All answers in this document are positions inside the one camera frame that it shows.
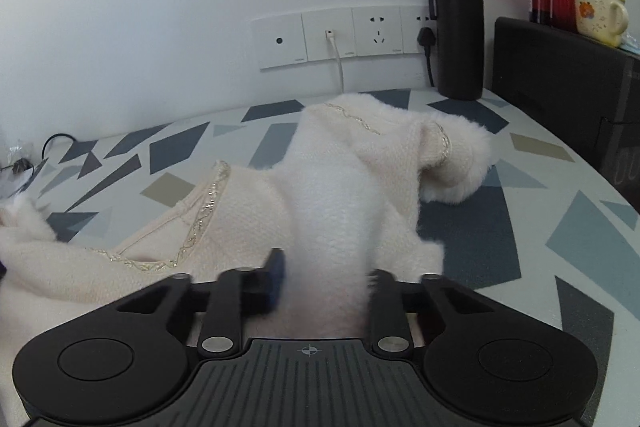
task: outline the black water bottle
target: black water bottle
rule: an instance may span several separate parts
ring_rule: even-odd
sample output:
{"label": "black water bottle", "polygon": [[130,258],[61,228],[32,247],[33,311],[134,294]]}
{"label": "black water bottle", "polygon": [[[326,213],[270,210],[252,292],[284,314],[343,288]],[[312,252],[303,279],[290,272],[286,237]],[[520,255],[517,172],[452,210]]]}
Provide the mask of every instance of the black water bottle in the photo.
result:
{"label": "black water bottle", "polygon": [[438,92],[456,100],[482,96],[484,1],[429,0],[438,27]]}

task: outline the table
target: table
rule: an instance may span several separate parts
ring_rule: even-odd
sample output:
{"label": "table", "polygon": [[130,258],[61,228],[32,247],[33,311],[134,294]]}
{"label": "table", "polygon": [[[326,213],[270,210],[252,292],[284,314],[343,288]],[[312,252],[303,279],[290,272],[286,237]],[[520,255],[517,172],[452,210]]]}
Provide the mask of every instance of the table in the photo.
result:
{"label": "table", "polygon": [[[587,425],[640,424],[638,214],[593,168],[520,110],[485,91],[448,100],[392,89],[379,100],[462,114],[494,134],[494,167],[456,206],[422,204],[418,233],[446,246],[444,274],[575,335],[598,362]],[[123,136],[60,140],[28,188],[61,241],[113,248],[185,197],[213,163],[264,169],[283,158],[299,98]]]}

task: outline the electrical socket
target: electrical socket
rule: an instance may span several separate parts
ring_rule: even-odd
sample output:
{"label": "electrical socket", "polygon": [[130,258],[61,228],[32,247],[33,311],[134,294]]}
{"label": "electrical socket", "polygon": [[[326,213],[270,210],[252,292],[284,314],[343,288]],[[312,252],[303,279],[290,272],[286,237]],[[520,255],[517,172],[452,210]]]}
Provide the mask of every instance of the electrical socket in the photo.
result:
{"label": "electrical socket", "polygon": [[402,53],[402,23],[398,6],[352,8],[358,57]]}
{"label": "electrical socket", "polygon": [[400,20],[402,22],[402,52],[424,53],[424,48],[418,44],[418,33],[422,28],[431,25],[429,7],[401,6]]}
{"label": "electrical socket", "polygon": [[326,38],[326,30],[333,30],[340,58],[356,56],[351,8],[304,12],[302,25],[305,29],[306,54],[309,62],[335,58],[334,48]]}
{"label": "electrical socket", "polygon": [[261,70],[306,62],[302,15],[290,13],[251,22],[255,55]]}

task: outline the black power cable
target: black power cable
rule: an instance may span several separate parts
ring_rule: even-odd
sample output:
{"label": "black power cable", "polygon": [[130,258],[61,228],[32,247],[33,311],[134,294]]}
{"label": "black power cable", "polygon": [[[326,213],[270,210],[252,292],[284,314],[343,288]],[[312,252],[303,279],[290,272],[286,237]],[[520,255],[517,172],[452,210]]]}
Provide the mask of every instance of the black power cable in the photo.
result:
{"label": "black power cable", "polygon": [[433,73],[431,72],[431,47],[436,43],[436,35],[431,28],[422,28],[418,33],[418,44],[424,48],[424,56],[427,57],[427,72],[429,73],[429,82],[431,87],[433,84]]}
{"label": "black power cable", "polygon": [[42,153],[40,155],[42,156],[43,160],[44,160],[44,153],[45,153],[45,151],[47,149],[47,145],[49,145],[49,143],[51,141],[55,140],[56,138],[60,138],[60,137],[68,138],[69,140],[73,140],[73,142],[77,142],[78,141],[76,138],[74,138],[70,134],[67,134],[66,132],[59,132],[59,133],[56,133],[56,134],[54,134],[52,136],[49,136],[47,138],[47,141],[44,142],[44,145],[42,146]]}

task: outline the red jar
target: red jar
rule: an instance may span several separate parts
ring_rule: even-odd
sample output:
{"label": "red jar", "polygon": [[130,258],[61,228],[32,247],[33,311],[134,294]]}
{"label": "red jar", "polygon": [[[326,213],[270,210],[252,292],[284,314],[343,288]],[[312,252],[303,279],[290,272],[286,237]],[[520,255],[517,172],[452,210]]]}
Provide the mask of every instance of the red jar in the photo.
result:
{"label": "red jar", "polygon": [[553,0],[529,0],[529,20],[551,26],[553,19]]}

